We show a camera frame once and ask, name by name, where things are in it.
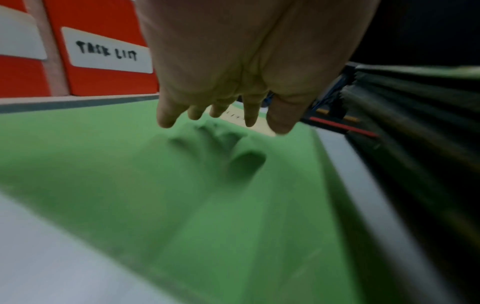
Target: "label with handwritten text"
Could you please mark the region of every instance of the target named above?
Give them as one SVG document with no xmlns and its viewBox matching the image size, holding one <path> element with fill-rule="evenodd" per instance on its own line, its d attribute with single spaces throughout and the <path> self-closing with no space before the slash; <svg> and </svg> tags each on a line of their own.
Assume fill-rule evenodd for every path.
<svg viewBox="0 0 480 304">
<path fill-rule="evenodd" d="M 146 47 L 66 27 L 61 32 L 75 67 L 153 73 Z"/>
</svg>

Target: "black lettering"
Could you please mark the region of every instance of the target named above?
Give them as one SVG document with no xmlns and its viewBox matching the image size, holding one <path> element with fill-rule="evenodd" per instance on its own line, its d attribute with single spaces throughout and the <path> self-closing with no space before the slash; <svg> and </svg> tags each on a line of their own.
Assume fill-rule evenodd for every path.
<svg viewBox="0 0 480 304">
<path fill-rule="evenodd" d="M 89 42 L 89 43 L 86 44 L 86 47 L 87 47 L 89 53 L 95 53 L 95 48 L 94 48 L 93 44 L 91 44 Z"/>
<path fill-rule="evenodd" d="M 128 58 L 131 58 L 131 55 L 133 56 L 133 60 L 137 61 L 137 53 L 135 51 L 129 51 Z"/>
<path fill-rule="evenodd" d="M 78 45 L 78 47 L 80 48 L 81 53 L 84 54 L 85 53 L 85 50 L 84 50 L 85 42 L 78 40 L 76 42 L 76 45 Z"/>
<path fill-rule="evenodd" d="M 122 57 L 120 56 L 119 54 L 119 50 L 118 49 L 115 49 L 115 55 L 118 59 L 122 59 Z"/>
<path fill-rule="evenodd" d="M 103 51 L 104 56 L 110 56 L 110 52 L 109 52 L 108 48 L 102 46 L 101 50 Z"/>
</svg>

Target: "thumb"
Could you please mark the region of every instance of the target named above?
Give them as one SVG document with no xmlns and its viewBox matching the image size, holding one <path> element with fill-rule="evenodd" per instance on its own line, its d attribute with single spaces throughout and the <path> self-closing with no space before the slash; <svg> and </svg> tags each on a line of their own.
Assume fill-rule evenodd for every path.
<svg viewBox="0 0 480 304">
<path fill-rule="evenodd" d="M 318 94 L 275 94 L 266 114 L 268 126 L 277 134 L 287 134 L 317 96 Z"/>
</svg>

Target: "skin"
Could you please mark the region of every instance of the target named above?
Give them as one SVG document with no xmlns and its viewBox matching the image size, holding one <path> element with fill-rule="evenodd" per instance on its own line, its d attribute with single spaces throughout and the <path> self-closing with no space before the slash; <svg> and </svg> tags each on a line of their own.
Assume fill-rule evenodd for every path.
<svg viewBox="0 0 480 304">
<path fill-rule="evenodd" d="M 288 133 L 338 76 L 380 0 L 137 0 L 160 83 L 157 121 L 219 117 L 239 95 L 245 124 Z"/>
</svg>

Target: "hand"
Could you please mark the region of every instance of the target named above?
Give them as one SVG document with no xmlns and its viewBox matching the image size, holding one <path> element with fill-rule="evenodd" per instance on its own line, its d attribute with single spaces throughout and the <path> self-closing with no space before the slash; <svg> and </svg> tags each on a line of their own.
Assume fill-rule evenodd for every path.
<svg viewBox="0 0 480 304">
<path fill-rule="evenodd" d="M 245 124 L 275 93 L 270 128 L 288 133 L 338 76 L 380 0 L 137 0 L 160 83 L 157 121 L 219 117 L 242 95 Z"/>
</svg>

